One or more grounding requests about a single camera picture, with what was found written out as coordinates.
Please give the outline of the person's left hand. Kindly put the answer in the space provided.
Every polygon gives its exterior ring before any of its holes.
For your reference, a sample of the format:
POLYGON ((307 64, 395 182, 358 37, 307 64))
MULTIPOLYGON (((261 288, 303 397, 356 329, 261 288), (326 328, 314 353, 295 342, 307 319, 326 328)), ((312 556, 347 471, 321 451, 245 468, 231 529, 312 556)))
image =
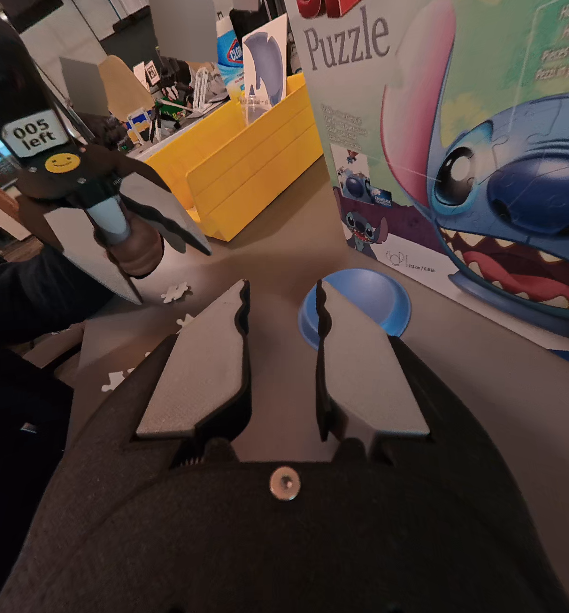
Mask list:
POLYGON ((127 239, 109 246, 107 250, 126 275, 144 278, 162 261, 164 240, 155 228, 140 218, 133 218, 127 239))

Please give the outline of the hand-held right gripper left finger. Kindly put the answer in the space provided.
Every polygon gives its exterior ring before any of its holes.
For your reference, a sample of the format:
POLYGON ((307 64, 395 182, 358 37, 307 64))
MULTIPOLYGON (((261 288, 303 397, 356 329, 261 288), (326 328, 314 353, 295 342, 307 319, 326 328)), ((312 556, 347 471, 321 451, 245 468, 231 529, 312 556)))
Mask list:
POLYGON ((228 436, 227 406, 248 388, 250 282, 237 281, 177 334, 136 429, 141 439, 228 436))

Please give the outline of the disinfectant wipes canister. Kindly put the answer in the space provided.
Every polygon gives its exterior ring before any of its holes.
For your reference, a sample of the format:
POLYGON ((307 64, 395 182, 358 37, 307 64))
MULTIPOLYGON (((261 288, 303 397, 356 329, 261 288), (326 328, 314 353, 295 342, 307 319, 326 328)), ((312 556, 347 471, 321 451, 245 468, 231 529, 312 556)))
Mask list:
POLYGON ((244 91, 242 46, 230 17, 218 13, 216 22, 218 70, 231 100, 238 100, 244 91))

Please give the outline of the cartoon printed puzzle box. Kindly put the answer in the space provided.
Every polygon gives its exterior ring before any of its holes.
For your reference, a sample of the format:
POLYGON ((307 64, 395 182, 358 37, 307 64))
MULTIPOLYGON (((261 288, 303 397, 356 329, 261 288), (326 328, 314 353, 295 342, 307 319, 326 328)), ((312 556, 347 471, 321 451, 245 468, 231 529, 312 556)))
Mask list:
POLYGON ((569 363, 569 1, 285 1, 348 245, 569 363))

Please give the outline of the person's left forearm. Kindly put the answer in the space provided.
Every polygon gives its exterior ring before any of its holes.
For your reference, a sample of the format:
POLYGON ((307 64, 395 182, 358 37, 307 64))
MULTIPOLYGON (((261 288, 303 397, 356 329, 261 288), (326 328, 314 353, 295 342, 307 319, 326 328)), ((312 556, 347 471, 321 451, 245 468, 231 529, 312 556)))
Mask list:
POLYGON ((0 346, 65 330, 113 297, 50 246, 27 261, 0 264, 0 346))

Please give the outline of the tan cardboard sheet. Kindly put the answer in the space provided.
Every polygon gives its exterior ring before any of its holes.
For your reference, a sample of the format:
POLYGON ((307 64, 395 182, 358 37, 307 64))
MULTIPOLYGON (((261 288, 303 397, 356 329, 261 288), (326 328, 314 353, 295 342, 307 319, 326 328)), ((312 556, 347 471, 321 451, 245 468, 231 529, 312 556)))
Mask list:
POLYGON ((155 102, 150 92, 136 78, 135 73, 115 55, 108 55, 98 65, 104 85, 108 109, 125 123, 135 111, 151 111, 155 102))

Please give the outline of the white paper sheet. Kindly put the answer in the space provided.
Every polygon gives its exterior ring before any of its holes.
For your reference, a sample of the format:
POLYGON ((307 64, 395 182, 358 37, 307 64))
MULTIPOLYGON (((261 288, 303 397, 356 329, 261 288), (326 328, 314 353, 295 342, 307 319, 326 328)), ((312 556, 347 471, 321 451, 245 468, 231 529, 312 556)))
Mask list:
MULTIPOLYGON (((280 17, 278 17, 277 19, 273 19, 273 20, 269 21, 267 24, 265 24, 265 25, 263 25, 261 27, 258 27, 254 31, 256 31, 256 30, 264 30, 268 34, 273 35, 276 38, 276 40, 278 41, 278 43, 279 43, 279 45, 281 47, 281 50, 282 50, 283 61, 284 61, 285 66, 286 66, 285 70, 286 70, 286 81, 287 81, 287 33, 288 33, 288 18, 287 18, 287 15, 283 14, 280 17)), ((242 46, 242 57, 243 57, 243 55, 244 55, 244 47, 242 46)))

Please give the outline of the yellow plastic bin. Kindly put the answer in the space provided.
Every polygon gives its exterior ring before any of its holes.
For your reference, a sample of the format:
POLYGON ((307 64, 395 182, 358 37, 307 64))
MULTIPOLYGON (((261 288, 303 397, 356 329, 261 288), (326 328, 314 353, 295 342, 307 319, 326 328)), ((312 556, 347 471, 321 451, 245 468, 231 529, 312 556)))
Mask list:
POLYGON ((229 101, 140 157, 210 238, 231 241, 323 155, 303 73, 247 125, 229 101))

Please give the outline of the blue round ball stand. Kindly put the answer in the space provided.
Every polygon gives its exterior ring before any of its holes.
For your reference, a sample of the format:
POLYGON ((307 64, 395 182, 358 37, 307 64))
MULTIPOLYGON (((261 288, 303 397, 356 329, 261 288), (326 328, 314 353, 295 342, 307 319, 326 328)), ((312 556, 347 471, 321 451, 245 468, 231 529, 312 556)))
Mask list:
MULTIPOLYGON (((346 269, 327 275, 324 280, 361 309, 390 336, 400 337, 411 319, 411 300, 397 280, 370 269, 346 269)), ((319 347, 319 316, 316 286, 313 286, 298 311, 298 328, 311 348, 319 347)))

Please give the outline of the assembled curved puzzle section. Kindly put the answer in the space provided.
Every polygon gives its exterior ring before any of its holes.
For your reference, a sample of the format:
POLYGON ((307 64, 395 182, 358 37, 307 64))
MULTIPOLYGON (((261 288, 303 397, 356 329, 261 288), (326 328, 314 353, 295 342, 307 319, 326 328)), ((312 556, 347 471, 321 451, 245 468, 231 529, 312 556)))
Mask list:
MULTIPOLYGON (((195 318, 187 314, 184 318, 176 319, 176 325, 178 326, 178 330, 176 334, 180 334, 181 330, 184 327, 187 327, 195 318)), ((101 391, 103 393, 112 392, 118 387, 123 381, 127 379, 127 377, 135 370, 136 367, 129 368, 127 370, 119 371, 119 372, 110 372, 108 373, 109 381, 108 383, 102 385, 101 391)))

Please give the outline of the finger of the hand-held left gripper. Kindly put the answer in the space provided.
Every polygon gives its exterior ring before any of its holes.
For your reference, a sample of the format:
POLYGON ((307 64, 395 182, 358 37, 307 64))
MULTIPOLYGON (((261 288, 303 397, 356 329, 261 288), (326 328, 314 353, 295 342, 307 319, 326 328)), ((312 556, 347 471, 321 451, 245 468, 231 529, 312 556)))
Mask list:
POLYGON ((114 195, 87 210, 52 209, 44 214, 44 219, 69 261, 115 295, 141 305, 142 298, 134 284, 107 250, 130 236, 130 225, 120 205, 120 196, 114 195))
POLYGON ((137 173, 122 179, 119 193, 127 209, 155 228, 177 252, 183 254, 190 246, 212 255, 209 241, 175 195, 137 173))

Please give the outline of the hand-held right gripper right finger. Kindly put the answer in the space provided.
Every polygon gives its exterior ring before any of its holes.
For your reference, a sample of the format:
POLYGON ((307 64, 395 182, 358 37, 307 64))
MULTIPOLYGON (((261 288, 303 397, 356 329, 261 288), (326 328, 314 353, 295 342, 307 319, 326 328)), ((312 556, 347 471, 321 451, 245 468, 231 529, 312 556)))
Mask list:
POLYGON ((388 334, 327 281, 316 285, 316 421, 322 442, 429 436, 388 334))

